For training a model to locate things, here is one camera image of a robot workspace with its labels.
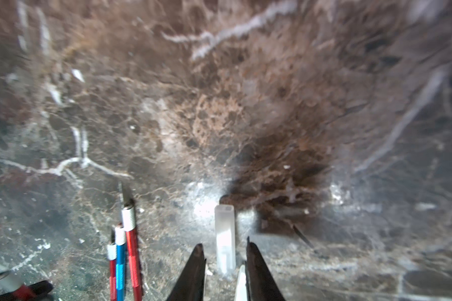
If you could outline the red knife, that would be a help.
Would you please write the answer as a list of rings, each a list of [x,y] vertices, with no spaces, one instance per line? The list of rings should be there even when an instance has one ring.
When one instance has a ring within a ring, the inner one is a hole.
[[[136,229],[136,213],[134,201],[130,198],[124,184],[118,185],[120,192],[120,204],[123,227],[126,234],[126,243],[128,247],[128,262],[131,275],[131,284],[135,301],[143,299],[143,288],[141,282],[141,265],[139,259],[138,234]]]
[[[107,259],[109,261],[109,292],[110,301],[118,300],[118,293],[116,288],[116,260],[117,250],[115,243],[115,228],[111,229],[110,242],[107,245]]]

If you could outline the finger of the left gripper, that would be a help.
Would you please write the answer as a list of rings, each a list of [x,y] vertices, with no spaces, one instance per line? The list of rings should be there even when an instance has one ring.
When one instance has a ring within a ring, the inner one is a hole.
[[[48,281],[41,281],[34,283],[33,285],[22,285],[14,292],[5,293],[0,295],[0,301],[41,301],[41,300],[53,300],[50,292],[53,290],[53,285]]]

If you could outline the blue knife bottom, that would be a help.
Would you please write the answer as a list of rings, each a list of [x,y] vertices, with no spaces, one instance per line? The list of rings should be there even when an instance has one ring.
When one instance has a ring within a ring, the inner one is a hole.
[[[126,232],[122,223],[115,227],[117,301],[124,301],[126,281]]]

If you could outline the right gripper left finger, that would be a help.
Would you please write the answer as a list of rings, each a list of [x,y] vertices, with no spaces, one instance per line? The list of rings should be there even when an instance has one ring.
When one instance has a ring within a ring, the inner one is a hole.
[[[203,301],[206,263],[203,245],[199,243],[194,247],[167,301]]]

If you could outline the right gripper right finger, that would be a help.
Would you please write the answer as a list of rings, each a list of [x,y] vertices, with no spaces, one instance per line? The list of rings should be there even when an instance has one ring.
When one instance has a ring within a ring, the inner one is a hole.
[[[285,301],[258,246],[247,239],[246,247],[247,299],[252,301]]]

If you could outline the clear protective cap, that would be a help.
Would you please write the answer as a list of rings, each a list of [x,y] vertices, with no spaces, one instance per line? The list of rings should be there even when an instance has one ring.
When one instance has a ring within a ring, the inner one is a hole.
[[[236,292],[234,301],[248,301],[246,267],[241,265],[237,276]]]
[[[219,204],[215,207],[215,234],[217,267],[222,275],[236,269],[236,221],[232,205]]]

